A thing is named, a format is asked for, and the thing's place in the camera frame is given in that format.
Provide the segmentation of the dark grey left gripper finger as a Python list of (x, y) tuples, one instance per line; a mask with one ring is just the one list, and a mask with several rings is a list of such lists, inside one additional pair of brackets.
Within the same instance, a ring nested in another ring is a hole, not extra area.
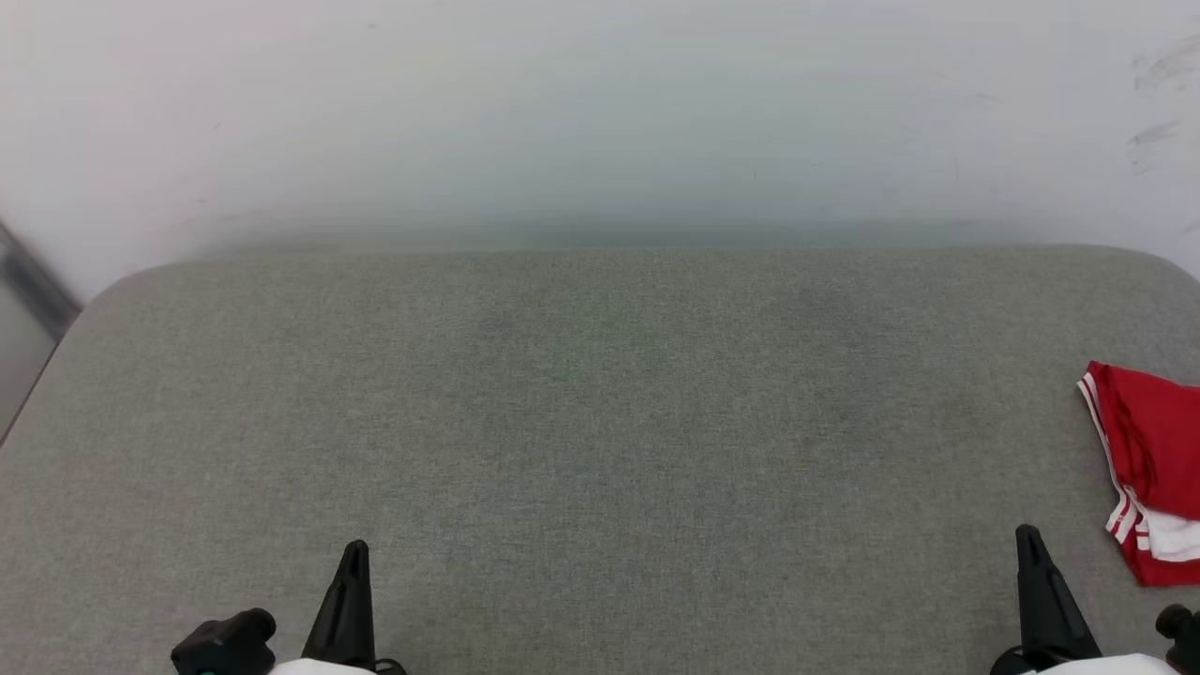
[(347, 662), (376, 671), (376, 637), (370, 548), (365, 540), (347, 546)]
[(356, 584), (356, 542), (343, 550), (340, 563), (330, 583), (322, 607), (316, 615), (310, 634), (304, 644), (304, 658), (356, 667), (355, 637), (347, 637), (343, 619), (348, 598)]

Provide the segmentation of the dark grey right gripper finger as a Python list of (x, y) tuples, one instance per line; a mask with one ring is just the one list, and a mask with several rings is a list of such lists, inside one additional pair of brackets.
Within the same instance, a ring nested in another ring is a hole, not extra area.
[(1069, 658), (1088, 658), (1103, 656), (1096, 638), (1088, 629), (1080, 607), (1076, 607), (1069, 586), (1062, 573), (1055, 579), (1058, 607), (1061, 607), (1062, 622), (1064, 628), (1064, 646), (1060, 649), (1069, 655)]
[(1032, 655), (1063, 649), (1064, 628), (1055, 583), (1058, 568), (1037, 527), (1016, 526), (1015, 543), (1020, 651)]

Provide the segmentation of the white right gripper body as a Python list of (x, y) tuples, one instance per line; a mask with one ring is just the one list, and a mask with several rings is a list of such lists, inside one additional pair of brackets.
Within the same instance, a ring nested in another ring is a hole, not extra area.
[(989, 675), (1178, 675), (1178, 649), (1162, 657), (1144, 653), (1069, 658), (1056, 649), (1010, 649)]

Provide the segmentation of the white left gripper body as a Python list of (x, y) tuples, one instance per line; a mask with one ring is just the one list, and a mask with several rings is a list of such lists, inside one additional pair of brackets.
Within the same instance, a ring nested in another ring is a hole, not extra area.
[(394, 659), (382, 659), (368, 667), (348, 667), (325, 661), (300, 658), (276, 664), (268, 675), (408, 675)]

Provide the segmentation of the red white-sleeved shirt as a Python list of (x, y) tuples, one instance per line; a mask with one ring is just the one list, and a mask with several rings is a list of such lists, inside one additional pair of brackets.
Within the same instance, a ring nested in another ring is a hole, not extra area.
[(1200, 586), (1200, 387), (1091, 362), (1076, 389), (1116, 492), (1106, 533), (1136, 584)]

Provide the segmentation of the grey fabric sofa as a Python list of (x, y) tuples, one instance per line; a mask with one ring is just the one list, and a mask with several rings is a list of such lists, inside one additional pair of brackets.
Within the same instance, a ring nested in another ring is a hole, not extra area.
[(1037, 526), (1106, 653), (1136, 585), (1076, 390), (1200, 384), (1200, 282), (1112, 247), (289, 255), (140, 271), (0, 446), (0, 675), (293, 658), (348, 542), (412, 675), (972, 675)]

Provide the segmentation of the dark grey frame strip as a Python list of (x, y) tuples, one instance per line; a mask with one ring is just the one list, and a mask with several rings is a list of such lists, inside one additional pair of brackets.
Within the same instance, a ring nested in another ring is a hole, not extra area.
[(0, 280), (14, 291), (19, 301), (56, 344), (62, 341), (79, 317), (80, 305), (1, 221)]

